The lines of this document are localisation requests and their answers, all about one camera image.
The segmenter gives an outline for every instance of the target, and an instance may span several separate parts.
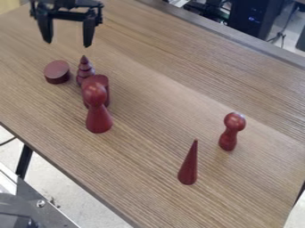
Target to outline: red game piece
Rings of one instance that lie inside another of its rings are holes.
[[[93,133],[103,133],[112,126],[111,115],[103,105],[107,99],[107,92],[102,84],[88,83],[83,89],[84,101],[89,105],[86,127]]]
[[[177,178],[182,184],[191,185],[197,180],[197,148],[198,140],[194,140]]]
[[[110,104],[110,89],[109,89],[109,79],[108,79],[108,77],[105,76],[105,75],[94,75],[92,77],[88,77],[88,78],[83,80],[83,82],[81,84],[81,87],[84,88],[85,86],[87,86],[87,84],[90,84],[90,83],[93,83],[93,82],[102,84],[105,87],[106,92],[107,92],[107,99],[106,99],[106,102],[104,103],[104,105],[106,107],[108,107],[109,104]]]
[[[78,85],[80,86],[85,78],[91,77],[94,74],[95,74],[95,69],[92,67],[92,63],[85,55],[83,55],[78,65],[78,74],[77,74]]]
[[[64,83],[70,78],[69,64],[66,61],[52,61],[46,65],[44,74],[48,83]]]
[[[231,112],[226,115],[226,131],[219,138],[219,146],[225,151],[232,151],[237,144],[237,133],[245,128],[246,121],[242,114]]]

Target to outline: table leg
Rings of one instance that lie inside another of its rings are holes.
[[[30,159],[32,158],[32,154],[33,154],[33,150],[29,146],[24,144],[21,157],[19,159],[18,166],[16,168],[16,175],[22,180],[27,174],[29,162]]]
[[[298,43],[296,44],[295,47],[303,52],[305,51],[305,26],[303,28],[303,31],[300,34]]]
[[[301,187],[301,190],[299,192],[299,195],[297,197],[297,199],[295,200],[294,202],[294,205],[296,204],[296,202],[299,200],[300,196],[303,194],[303,192],[305,191],[305,182],[303,183],[302,187]]]

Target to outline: red wooden pawn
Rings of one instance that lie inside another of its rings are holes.
[[[226,131],[219,138],[219,146],[225,151],[232,151],[237,144],[237,133],[244,130],[245,118],[242,114],[231,112],[226,115],[224,123]]]
[[[106,89],[97,83],[87,84],[82,89],[84,101],[89,105],[86,127],[93,133],[104,133],[112,126],[111,115],[103,105],[107,99]]]
[[[106,77],[105,75],[94,75],[92,77],[88,77],[81,84],[82,89],[91,83],[102,84],[105,87],[106,92],[107,92],[107,99],[106,99],[106,102],[104,103],[104,105],[106,107],[108,107],[110,104],[110,89],[109,89],[108,77]]]
[[[182,184],[191,185],[197,180],[197,149],[198,140],[194,140],[177,175],[178,180]]]

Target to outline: wooden knob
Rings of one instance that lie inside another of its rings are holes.
[[[244,130],[246,126],[246,121],[244,118],[244,115],[236,113],[236,112],[231,112],[226,115],[224,119],[224,123],[227,128],[233,131],[242,131]]]
[[[83,88],[84,102],[89,106],[99,107],[103,105],[107,99],[107,92],[102,84],[91,83]]]

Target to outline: red wooden cone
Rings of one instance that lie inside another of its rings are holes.
[[[177,175],[178,180],[182,184],[191,185],[197,180],[197,148],[198,140],[194,140]]]
[[[83,80],[87,77],[95,75],[95,69],[92,67],[92,63],[89,59],[83,55],[79,61],[77,72],[77,83],[79,86],[83,83]]]
[[[87,64],[87,63],[89,63],[89,59],[85,55],[83,55],[80,58],[80,63]]]

